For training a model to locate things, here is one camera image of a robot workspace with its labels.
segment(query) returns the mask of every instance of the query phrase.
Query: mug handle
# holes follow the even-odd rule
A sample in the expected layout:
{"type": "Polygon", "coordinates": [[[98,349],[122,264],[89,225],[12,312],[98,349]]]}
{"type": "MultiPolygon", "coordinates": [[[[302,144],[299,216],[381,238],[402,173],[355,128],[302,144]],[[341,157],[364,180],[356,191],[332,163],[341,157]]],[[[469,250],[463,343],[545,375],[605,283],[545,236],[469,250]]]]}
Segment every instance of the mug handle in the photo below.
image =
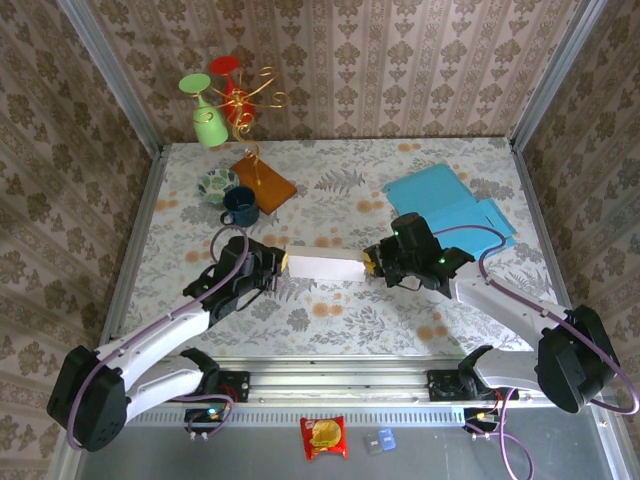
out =
{"type": "Polygon", "coordinates": [[[227,211],[224,212],[222,215],[220,215],[220,222],[222,222],[223,225],[231,225],[233,223],[233,217],[231,217],[231,221],[229,223],[225,222],[225,220],[231,217],[231,212],[227,211]]]}

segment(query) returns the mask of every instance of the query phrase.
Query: blue folder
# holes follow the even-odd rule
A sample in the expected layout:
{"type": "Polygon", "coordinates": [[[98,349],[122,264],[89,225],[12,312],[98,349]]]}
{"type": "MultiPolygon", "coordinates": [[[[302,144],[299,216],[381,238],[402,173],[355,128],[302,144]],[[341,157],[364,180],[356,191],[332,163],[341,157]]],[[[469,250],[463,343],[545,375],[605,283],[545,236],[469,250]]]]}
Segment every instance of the blue folder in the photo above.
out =
{"type": "MultiPolygon", "coordinates": [[[[493,199],[476,199],[446,164],[440,163],[384,186],[383,191],[400,215],[416,212],[432,232],[462,225],[483,225],[507,237],[507,247],[515,244],[515,229],[493,199]]],[[[476,259],[500,244],[491,232],[457,230],[438,236],[442,247],[458,247],[476,259]]]]}

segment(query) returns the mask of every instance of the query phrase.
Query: snack bag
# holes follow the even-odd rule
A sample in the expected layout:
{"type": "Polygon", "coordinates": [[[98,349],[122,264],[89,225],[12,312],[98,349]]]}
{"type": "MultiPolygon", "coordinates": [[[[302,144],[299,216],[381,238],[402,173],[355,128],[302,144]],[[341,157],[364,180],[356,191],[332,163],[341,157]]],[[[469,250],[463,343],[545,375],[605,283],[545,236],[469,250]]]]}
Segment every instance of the snack bag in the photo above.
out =
{"type": "Polygon", "coordinates": [[[323,419],[300,419],[302,443],[307,460],[311,461],[322,452],[339,453],[348,458],[347,436],[344,417],[323,419]]]}

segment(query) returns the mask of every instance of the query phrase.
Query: small bowl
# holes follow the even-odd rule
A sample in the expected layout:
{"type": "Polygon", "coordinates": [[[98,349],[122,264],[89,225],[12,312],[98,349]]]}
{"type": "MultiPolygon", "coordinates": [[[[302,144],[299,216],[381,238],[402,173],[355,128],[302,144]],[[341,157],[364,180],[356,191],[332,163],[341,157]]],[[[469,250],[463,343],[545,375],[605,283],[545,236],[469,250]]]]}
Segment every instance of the small bowl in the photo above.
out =
{"type": "Polygon", "coordinates": [[[198,182],[200,195],[210,203],[222,204],[225,193],[240,185],[240,179],[233,170],[216,168],[205,173],[198,182]]]}

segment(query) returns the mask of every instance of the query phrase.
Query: gray floor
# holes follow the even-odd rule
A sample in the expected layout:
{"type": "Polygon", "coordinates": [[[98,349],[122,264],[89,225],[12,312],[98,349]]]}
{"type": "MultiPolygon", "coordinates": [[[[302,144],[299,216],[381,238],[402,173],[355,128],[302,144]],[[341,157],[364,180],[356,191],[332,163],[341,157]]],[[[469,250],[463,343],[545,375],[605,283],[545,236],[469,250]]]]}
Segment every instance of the gray floor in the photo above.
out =
{"type": "MultiPolygon", "coordinates": [[[[348,428],[348,460],[321,455],[309,463],[296,428],[227,428],[195,443],[180,429],[127,428],[104,450],[85,454],[76,480],[509,478],[497,440],[472,442],[459,428],[395,428],[396,450],[369,456],[363,438],[375,431],[348,428]]],[[[529,448],[536,479],[612,478],[586,411],[513,410],[507,431],[529,448]]],[[[514,472],[526,478],[524,455],[508,448],[514,472]]]]}

